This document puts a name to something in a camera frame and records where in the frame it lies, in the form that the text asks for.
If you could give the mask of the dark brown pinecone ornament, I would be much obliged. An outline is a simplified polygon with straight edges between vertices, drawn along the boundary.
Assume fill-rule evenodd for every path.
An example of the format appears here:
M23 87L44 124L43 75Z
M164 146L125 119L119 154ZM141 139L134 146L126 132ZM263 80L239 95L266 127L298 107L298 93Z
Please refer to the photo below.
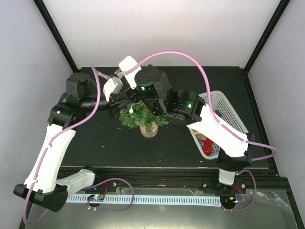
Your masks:
M222 117L222 114L219 110L215 110L214 113L217 114L219 117Z

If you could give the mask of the small green christmas tree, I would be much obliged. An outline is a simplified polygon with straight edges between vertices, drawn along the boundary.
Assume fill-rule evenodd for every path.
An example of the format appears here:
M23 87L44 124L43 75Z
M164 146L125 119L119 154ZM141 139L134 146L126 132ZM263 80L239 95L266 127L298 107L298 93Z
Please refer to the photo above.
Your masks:
M141 134L146 138L152 138L157 135L158 127L169 124L165 118L155 116L146 105L140 101L140 104L133 107L134 112L129 113L131 103L120 111L119 120L123 126L130 129L139 128Z

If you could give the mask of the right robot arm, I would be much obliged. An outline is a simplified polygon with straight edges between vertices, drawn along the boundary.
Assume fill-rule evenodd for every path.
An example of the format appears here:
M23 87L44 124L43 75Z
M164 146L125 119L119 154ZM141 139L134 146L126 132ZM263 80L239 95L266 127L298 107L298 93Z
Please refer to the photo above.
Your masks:
M148 65L125 72L125 78L136 96L153 115L198 131L220 147L217 158L217 188L228 192L234 187L236 172L250 166L248 136L227 124L206 103L189 90L174 90L165 72Z

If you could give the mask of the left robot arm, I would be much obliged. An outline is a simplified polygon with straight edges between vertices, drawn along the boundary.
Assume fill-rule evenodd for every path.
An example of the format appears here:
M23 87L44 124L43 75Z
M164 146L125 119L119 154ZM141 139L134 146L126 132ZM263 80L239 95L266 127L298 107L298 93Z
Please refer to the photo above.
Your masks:
M78 127L87 122L96 111L121 108L127 97L120 94L120 78L111 76L100 86L97 73L91 78L86 73L74 73L66 81L66 93L51 109L47 132L37 161L24 183L15 186L13 193L28 202L57 212L67 199L89 187L98 190L102 178L93 167L86 166L77 173L57 179L66 150Z

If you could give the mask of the white plastic perforated basket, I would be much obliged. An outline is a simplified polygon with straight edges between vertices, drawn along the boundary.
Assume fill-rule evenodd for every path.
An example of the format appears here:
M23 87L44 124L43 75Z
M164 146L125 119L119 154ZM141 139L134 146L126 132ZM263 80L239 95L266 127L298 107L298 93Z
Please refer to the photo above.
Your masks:
M208 94L199 94L204 99L206 105L201 110L200 117L202 120L190 125L189 128L192 137L201 153L208 160L217 159L221 149L231 157L242 156L248 149L247 134L249 133L242 120L226 98L220 91L210 92L211 104L213 111L219 110L222 117L217 114L215 116L220 123L217 123L210 112L208 104ZM214 142L213 153L206 156L203 152L203 143L205 139Z

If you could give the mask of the white ball string lights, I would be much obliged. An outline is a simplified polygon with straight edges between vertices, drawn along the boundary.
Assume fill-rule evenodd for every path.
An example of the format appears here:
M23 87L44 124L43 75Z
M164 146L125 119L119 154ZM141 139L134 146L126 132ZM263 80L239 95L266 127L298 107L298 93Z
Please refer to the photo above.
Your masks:
M133 107L134 107L135 105L138 105L138 104L140 104L140 102L134 103L134 104L131 105L131 107L130 107L130 109L129 109L129 113L130 113L130 114L132 114L132 113L134 112Z

